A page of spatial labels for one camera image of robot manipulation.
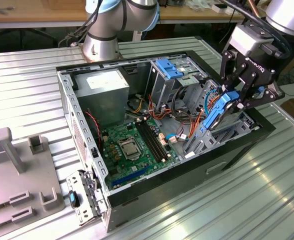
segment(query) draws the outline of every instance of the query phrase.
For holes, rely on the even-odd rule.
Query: ram slot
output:
[[[164,151],[163,147],[154,136],[149,125],[146,122],[136,123],[136,128],[157,163],[161,162],[162,159],[168,159],[166,152]]]

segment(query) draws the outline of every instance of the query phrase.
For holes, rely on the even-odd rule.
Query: blue plastic latch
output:
[[[70,201],[71,202],[75,201],[75,195],[74,195],[74,193],[71,193],[70,194]]]
[[[156,64],[166,74],[168,79],[181,78],[184,74],[177,70],[174,64],[172,64],[168,59],[156,60]]]
[[[216,102],[215,106],[213,107],[212,111],[203,121],[202,127],[205,129],[209,129],[210,126],[214,123],[214,121],[224,113],[225,106],[239,98],[239,94],[236,91],[230,91],[225,93],[221,96],[221,98]]]
[[[264,86],[260,86],[259,88],[258,88],[258,92],[262,92],[262,91],[264,91],[265,90],[265,87]]]

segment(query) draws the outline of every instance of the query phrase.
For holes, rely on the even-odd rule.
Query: wooden table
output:
[[[231,15],[217,13],[211,9],[195,11],[188,6],[167,6],[160,8],[161,24],[204,24],[204,23],[228,23]],[[244,20],[241,14],[234,14],[232,23]]]
[[[52,10],[47,0],[0,0],[0,8],[14,6],[8,15],[0,14],[0,29],[49,28],[81,26],[88,18],[84,10]],[[194,11],[187,6],[160,8],[159,24],[227,23],[231,16],[211,9]],[[231,22],[239,23],[244,18],[233,16]],[[141,39],[142,32],[134,31],[133,41]]]

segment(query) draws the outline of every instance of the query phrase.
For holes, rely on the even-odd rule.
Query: blue connector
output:
[[[168,79],[181,78],[184,74],[177,70],[174,64],[172,64],[168,59],[156,60],[156,64],[166,74]]]
[[[132,180],[132,179],[134,179],[134,178],[136,178],[136,177],[139,177],[139,176],[143,175],[143,174],[147,171],[147,169],[148,169],[149,167],[150,167],[150,166],[146,166],[146,167],[144,167],[144,168],[141,169],[141,170],[138,170],[138,171],[133,172],[133,173],[131,173],[131,174],[127,175],[127,176],[124,176],[124,177],[122,177],[122,178],[120,178],[120,179],[117,179],[117,180],[115,180],[115,181],[112,181],[112,182],[111,182],[111,185],[112,185],[112,186],[115,186],[115,185],[118,185],[118,184],[122,184],[122,183],[124,183],[124,182],[126,182],[126,181]]]
[[[203,121],[200,131],[203,133],[204,128],[209,129],[214,121],[225,112],[225,107],[228,103],[235,101],[239,98],[239,94],[236,91],[230,91],[224,93],[221,98],[216,102],[210,114]]]

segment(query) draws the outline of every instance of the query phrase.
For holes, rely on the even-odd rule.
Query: yellow wire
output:
[[[143,105],[143,99],[140,99],[140,103],[138,108],[135,111],[132,111],[133,114],[138,113],[141,109],[142,109],[142,105]]]

